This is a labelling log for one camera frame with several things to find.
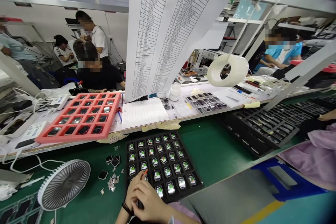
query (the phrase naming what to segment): clear tape roll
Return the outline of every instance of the clear tape roll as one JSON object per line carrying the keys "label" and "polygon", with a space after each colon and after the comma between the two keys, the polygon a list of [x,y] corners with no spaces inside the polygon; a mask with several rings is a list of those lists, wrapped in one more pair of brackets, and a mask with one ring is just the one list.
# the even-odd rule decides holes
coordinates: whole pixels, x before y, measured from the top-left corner
{"label": "clear tape roll", "polygon": [[[221,72],[226,64],[230,64],[231,70],[225,79],[221,79]],[[209,66],[208,81],[213,86],[235,86],[243,81],[249,71],[248,61],[238,55],[222,54]]]}

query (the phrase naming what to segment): blue stool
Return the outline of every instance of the blue stool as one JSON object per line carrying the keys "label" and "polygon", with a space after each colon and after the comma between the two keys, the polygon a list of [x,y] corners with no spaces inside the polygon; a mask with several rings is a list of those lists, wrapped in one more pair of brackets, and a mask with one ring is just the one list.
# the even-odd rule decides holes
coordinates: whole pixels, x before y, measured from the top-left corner
{"label": "blue stool", "polygon": [[69,82],[79,82],[76,78],[64,78],[63,81],[65,84],[68,84]]}
{"label": "blue stool", "polygon": [[[273,174],[267,169],[274,166],[280,166],[292,179],[295,180],[297,185],[291,186],[289,190],[287,190],[280,181],[273,176]],[[263,172],[263,174],[272,182],[273,185],[278,189],[279,193],[273,194],[274,198],[278,201],[287,201],[296,198],[303,198],[311,195],[323,194],[328,192],[328,190],[322,189],[309,181],[305,180],[291,168],[289,168],[285,164],[281,164],[278,162],[278,159],[271,158],[260,164],[251,168],[252,170],[258,169]]]}

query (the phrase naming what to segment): floor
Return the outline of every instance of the floor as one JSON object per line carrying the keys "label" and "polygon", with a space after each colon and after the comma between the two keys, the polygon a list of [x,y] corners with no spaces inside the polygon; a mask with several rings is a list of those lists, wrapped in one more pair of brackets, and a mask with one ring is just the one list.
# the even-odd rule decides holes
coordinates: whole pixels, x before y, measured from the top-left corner
{"label": "floor", "polygon": [[181,200],[205,223],[323,224],[335,209],[336,192],[278,202],[275,187],[259,170],[247,170]]}

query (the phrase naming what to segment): black pen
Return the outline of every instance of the black pen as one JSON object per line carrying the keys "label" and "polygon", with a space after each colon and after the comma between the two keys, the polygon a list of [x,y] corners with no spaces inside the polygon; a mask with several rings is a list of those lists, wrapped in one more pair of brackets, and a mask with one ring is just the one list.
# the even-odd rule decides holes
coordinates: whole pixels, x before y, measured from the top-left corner
{"label": "black pen", "polygon": [[172,107],[172,109],[173,109],[173,111],[174,111],[174,116],[175,116],[175,118],[177,119],[177,116],[176,116],[176,114],[175,114],[175,110],[174,110],[173,105],[172,105],[171,107]]}

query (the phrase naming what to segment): white workbench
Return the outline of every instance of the white workbench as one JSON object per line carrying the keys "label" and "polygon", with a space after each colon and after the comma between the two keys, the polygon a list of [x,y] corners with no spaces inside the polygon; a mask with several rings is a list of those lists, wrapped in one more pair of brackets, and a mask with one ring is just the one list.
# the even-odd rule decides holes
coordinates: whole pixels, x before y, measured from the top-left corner
{"label": "white workbench", "polygon": [[[181,98],[180,99],[184,99],[184,96],[187,95],[189,96],[192,89],[193,88],[198,88],[201,89],[203,91],[206,92],[211,92],[214,93],[215,91],[219,91],[222,89],[225,89],[226,87],[214,87],[211,84],[209,84],[209,82],[200,82],[200,83],[192,83],[192,84],[184,84],[181,85]],[[322,91],[322,90],[327,90],[329,88],[324,88],[324,89],[308,89],[306,87],[302,87],[299,90],[295,91],[293,94],[288,95],[288,98],[290,97],[294,97],[294,96],[299,96],[299,95],[303,95],[303,94],[307,94],[307,93],[312,93],[312,92],[317,92],[317,91]],[[259,97],[258,100],[260,101],[260,103],[267,103],[269,102],[271,99],[267,98],[267,96],[264,96],[261,98]],[[187,121],[187,120],[192,120],[192,119],[196,119],[196,118],[200,118],[200,117],[205,117],[205,116],[211,116],[214,114],[219,114],[219,113],[223,113],[223,112],[227,112],[227,111],[231,111],[231,110],[236,110],[236,109],[240,109],[242,108],[243,105],[241,106],[236,106],[233,108],[226,108],[226,109],[222,109],[222,110],[218,110],[218,111],[212,111],[209,113],[204,113],[204,114],[199,114],[195,108],[192,108],[192,115],[189,115],[187,117],[180,117],[180,115],[176,112],[176,116],[179,120],[181,121]],[[39,113],[39,117],[36,119],[36,123],[37,122],[41,122],[41,121],[49,121],[52,122],[59,114],[60,112],[55,112],[54,114],[49,115],[47,118],[45,117],[45,115],[47,114],[47,111],[45,112],[41,112]],[[172,109],[167,110],[167,113],[169,115],[169,119],[173,120],[175,119],[174,116],[174,112]],[[137,131],[141,131],[141,128],[146,126],[146,125],[142,125],[140,127],[134,127],[134,128],[129,128],[129,129],[122,129],[122,125],[120,123],[120,119],[119,119],[119,115],[116,114],[114,121],[116,121],[116,125],[113,131],[111,132],[120,132],[122,134],[129,134],[129,133],[133,133],[133,132],[137,132]],[[7,158],[6,160],[10,160],[10,159],[14,159],[16,152],[14,151],[15,146],[20,142],[20,137],[17,138],[13,138],[11,139],[11,141],[4,147],[6,149],[7,154]],[[70,146],[75,146],[75,145],[79,145],[79,144],[84,144],[86,142],[89,141],[78,141],[78,142],[67,142],[67,143],[52,143],[52,144],[41,144],[38,147],[34,148],[34,149],[30,149],[30,150],[26,150],[24,152],[22,152],[22,155],[33,155],[33,154],[37,154],[37,153],[41,153],[41,152],[47,152],[47,151],[51,151],[51,150],[55,150],[55,149],[60,149],[60,148],[66,148],[66,147],[70,147]],[[3,159],[5,153],[3,150],[0,150],[0,160]]]}

